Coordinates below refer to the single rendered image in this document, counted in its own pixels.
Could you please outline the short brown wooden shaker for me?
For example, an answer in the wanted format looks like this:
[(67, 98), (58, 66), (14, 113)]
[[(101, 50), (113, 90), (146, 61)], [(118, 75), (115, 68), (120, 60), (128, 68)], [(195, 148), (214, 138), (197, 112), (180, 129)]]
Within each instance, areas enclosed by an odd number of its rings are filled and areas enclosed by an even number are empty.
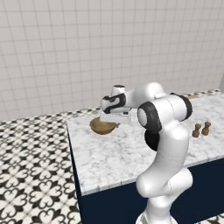
[(199, 123), (196, 123), (194, 131), (192, 132), (193, 137), (198, 137), (200, 135), (200, 128), (201, 128), (201, 125)]

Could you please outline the large brown bowl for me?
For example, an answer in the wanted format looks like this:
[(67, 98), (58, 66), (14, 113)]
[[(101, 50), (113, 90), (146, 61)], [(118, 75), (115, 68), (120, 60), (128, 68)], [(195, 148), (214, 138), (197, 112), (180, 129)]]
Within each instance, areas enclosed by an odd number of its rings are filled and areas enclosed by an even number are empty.
[(115, 128), (119, 127), (119, 123), (115, 122), (101, 122), (100, 117), (94, 118), (89, 126), (93, 132), (99, 135), (107, 135), (111, 133)]

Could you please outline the tall brown wooden shaker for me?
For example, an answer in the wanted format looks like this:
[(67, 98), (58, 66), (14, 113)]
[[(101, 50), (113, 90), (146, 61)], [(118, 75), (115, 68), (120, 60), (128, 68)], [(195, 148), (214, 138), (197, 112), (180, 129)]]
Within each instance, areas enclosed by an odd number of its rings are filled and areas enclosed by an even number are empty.
[(205, 122), (205, 127), (202, 129), (201, 134), (207, 136), (209, 133), (209, 127), (211, 126), (210, 122)]

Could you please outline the navy kitchen island base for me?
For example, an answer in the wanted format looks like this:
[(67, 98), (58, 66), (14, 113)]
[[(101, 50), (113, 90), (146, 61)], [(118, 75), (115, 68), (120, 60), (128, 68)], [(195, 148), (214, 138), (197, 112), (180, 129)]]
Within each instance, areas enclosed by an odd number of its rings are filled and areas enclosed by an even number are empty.
[[(147, 199), (136, 189), (134, 164), (124, 165), (118, 154), (95, 148), (106, 138), (91, 129), (67, 126), (73, 175), (82, 224), (135, 224)], [(178, 224), (224, 224), (224, 157), (190, 167), (192, 187), (171, 207)]]

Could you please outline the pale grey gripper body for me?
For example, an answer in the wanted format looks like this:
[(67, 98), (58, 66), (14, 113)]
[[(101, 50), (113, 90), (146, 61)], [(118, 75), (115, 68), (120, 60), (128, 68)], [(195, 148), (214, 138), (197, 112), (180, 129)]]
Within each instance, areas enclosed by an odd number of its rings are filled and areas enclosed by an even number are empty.
[(101, 111), (100, 121), (105, 123), (129, 123), (130, 117), (121, 113), (106, 114)]

